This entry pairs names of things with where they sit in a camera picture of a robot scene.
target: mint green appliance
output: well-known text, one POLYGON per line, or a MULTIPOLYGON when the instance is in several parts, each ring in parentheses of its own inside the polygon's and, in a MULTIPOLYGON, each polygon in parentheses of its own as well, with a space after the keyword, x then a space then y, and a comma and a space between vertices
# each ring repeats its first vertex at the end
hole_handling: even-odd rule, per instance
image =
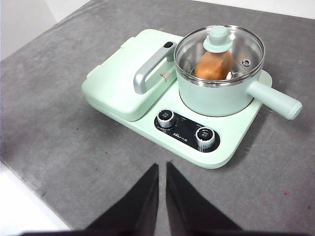
MULTIPOLYGON (((174 63, 181 40, 154 29, 140 32, 87 75, 82 91, 92 107, 143 137, 197 166, 219 168, 233 156, 262 103, 251 99, 220 117, 188 108, 174 63)), ((272 79, 260 69, 255 82, 270 88, 272 79)), ((190 96, 198 95, 191 89, 190 96)))

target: cooking pot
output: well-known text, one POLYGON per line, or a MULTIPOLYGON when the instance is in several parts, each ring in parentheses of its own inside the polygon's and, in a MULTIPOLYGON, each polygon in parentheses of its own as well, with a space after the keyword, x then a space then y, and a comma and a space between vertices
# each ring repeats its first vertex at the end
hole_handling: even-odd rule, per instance
MULTIPOLYGON (((197 29, 178 45, 169 44, 160 55, 150 60, 155 61, 156 66, 160 62, 156 59, 165 56, 168 61, 174 60, 183 103, 199 114, 212 117, 232 115, 246 108, 253 98, 286 119, 295 119, 302 110, 302 103, 298 100, 258 81, 265 47, 259 37, 248 29, 230 25, 197 29), (206 51, 220 53, 227 50, 233 55, 234 62, 226 78, 208 80, 195 76, 194 69, 206 51)), ((135 76, 135 91, 141 93, 136 89, 140 87, 137 78, 135 76)))

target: black control panel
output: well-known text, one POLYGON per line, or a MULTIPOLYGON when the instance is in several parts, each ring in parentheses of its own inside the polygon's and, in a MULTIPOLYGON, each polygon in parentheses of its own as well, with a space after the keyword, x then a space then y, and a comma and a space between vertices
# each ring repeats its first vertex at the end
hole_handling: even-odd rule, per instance
POLYGON ((212 152, 216 150, 220 145, 220 137, 216 131, 213 131, 215 140, 211 147, 209 148, 200 147, 200 145, 198 145, 197 140, 199 139, 201 140, 201 142, 203 140, 209 140, 213 135, 212 129, 205 127, 204 125, 199 124, 191 119, 183 117, 180 114, 177 114, 169 109, 163 109, 157 114, 157 117, 154 120, 154 125, 159 131, 167 134, 168 136, 171 136, 174 139, 177 139, 178 141, 200 152, 212 152), (175 120, 175 122, 173 122, 171 127, 163 128, 160 125, 158 118, 163 120, 169 119, 172 116, 171 113, 174 114, 173 119, 175 120))

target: silver handle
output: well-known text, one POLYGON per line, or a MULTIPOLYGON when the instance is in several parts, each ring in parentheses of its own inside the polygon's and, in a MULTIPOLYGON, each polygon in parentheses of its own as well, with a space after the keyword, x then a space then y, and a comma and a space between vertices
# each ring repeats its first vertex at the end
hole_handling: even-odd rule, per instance
POLYGON ((167 61, 174 60, 175 42, 165 43, 154 55, 137 71, 133 78, 134 91, 137 94, 144 94, 147 90, 145 79, 148 74, 166 57, 167 61))

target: table surface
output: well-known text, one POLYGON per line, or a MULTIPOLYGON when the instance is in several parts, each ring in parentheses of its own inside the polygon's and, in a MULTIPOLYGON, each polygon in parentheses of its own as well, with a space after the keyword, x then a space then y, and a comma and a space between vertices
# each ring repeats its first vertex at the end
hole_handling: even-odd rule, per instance
POLYGON ((156 235, 170 235, 165 165, 242 228, 315 234, 315 20, 190 0, 92 0, 1 62, 1 159, 73 229, 159 164, 156 235), (262 107, 228 164, 197 167, 94 110, 81 84, 144 29, 184 36, 216 24, 254 31, 273 87, 304 105, 294 121, 262 107))

